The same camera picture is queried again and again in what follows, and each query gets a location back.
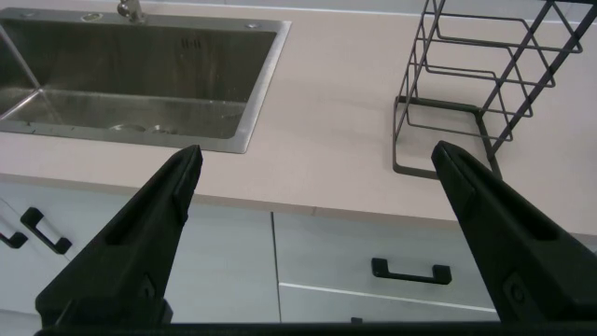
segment black metal dish rack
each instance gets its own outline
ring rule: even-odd
[[[543,91],[543,89],[545,88],[555,87],[554,75],[558,71],[562,63],[566,60],[568,55],[571,53],[574,54],[583,51],[583,48],[580,45],[580,38],[587,32],[587,30],[597,17],[597,1],[595,0],[573,0],[566,2],[583,3],[591,5],[589,11],[582,19],[580,24],[576,27],[576,29],[572,28],[569,21],[565,18],[558,5],[554,1],[550,0],[545,1],[545,5],[542,6],[541,10],[539,11],[538,15],[536,16],[535,20],[531,25],[529,25],[523,19],[516,18],[443,13],[442,10],[444,8],[446,0],[425,0],[423,13],[421,14],[421,20],[419,21],[419,27],[417,29],[417,33],[412,45],[412,50],[410,52],[407,70],[402,80],[399,95],[396,97],[394,102],[394,136],[392,144],[394,171],[405,175],[437,179],[435,171],[415,167],[408,167],[405,165],[398,164],[396,160],[396,148],[399,146],[398,135],[403,127],[404,120],[406,119],[408,125],[412,127],[479,137],[483,142],[483,146],[487,153],[487,160],[491,166],[493,173],[497,177],[501,178],[502,175],[500,172],[499,165],[497,163],[497,159],[495,157],[495,153],[504,142],[513,140],[512,130],[522,118],[530,118],[533,116],[534,111],[532,104],[539,96],[541,91]],[[535,37],[535,32],[539,28],[539,25],[546,19],[548,13],[552,9],[555,10],[569,34],[567,41],[561,48],[540,46]],[[425,31],[424,20],[425,18],[430,17],[433,17],[433,23],[431,24],[431,28],[427,33]],[[439,28],[440,19],[442,17],[519,22],[525,28],[526,34],[520,43],[506,43],[498,41],[479,40],[473,38],[447,36],[443,35]],[[420,54],[420,57],[417,57],[418,42],[422,42],[423,44],[423,52]],[[461,67],[432,65],[427,61],[427,52],[432,42],[447,43],[453,45],[464,45],[471,47],[489,47],[496,49],[504,49],[509,54],[509,63],[507,64],[503,73],[499,76],[494,71],[486,69],[470,69]],[[541,76],[541,78],[538,81],[525,81],[522,79],[521,70],[519,69],[518,62],[522,53],[526,49],[536,50],[541,60],[541,63],[545,67],[545,73]],[[548,63],[545,57],[546,52],[556,53],[556,56],[551,63]],[[479,80],[489,80],[493,81],[494,86],[483,106],[427,99],[420,97],[418,88],[418,80],[423,70],[425,70],[425,72],[431,75],[468,77]],[[514,78],[510,77],[512,71],[515,72]],[[516,110],[507,110],[505,107],[504,98],[502,97],[501,92],[502,86],[505,83],[519,84],[521,86],[521,92],[524,96],[524,99],[519,108]],[[490,106],[493,104],[493,101],[496,98],[498,99],[499,108],[491,108]],[[410,105],[421,105],[472,114],[479,128],[479,132],[468,133],[449,128],[440,128],[436,126],[415,123],[410,119]],[[402,114],[398,117],[398,112],[400,110],[402,111]],[[499,135],[495,136],[488,134],[487,127],[483,120],[483,116],[486,112],[499,114],[504,117],[506,127]]]

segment sink basin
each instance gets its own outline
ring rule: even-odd
[[[244,153],[289,28],[4,9],[0,131]]]

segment cabinet handle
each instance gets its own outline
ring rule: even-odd
[[[12,237],[6,238],[4,234],[0,233],[0,241],[3,241],[10,248],[21,248],[27,241],[27,236],[20,232],[15,232]]]
[[[48,237],[44,235],[40,230],[37,229],[37,224],[44,217],[44,214],[41,211],[37,210],[37,208],[30,207],[22,214],[21,223],[29,229],[34,235],[39,238],[45,245],[47,245],[52,251],[56,252],[56,254],[64,254],[68,249],[71,247],[71,242],[61,237],[56,244],[52,243]]]
[[[450,266],[433,265],[433,276],[419,276],[409,274],[390,273],[388,269],[388,260],[373,258],[371,260],[371,270],[373,275],[384,279],[395,279],[422,282],[426,284],[448,285],[451,282]]]

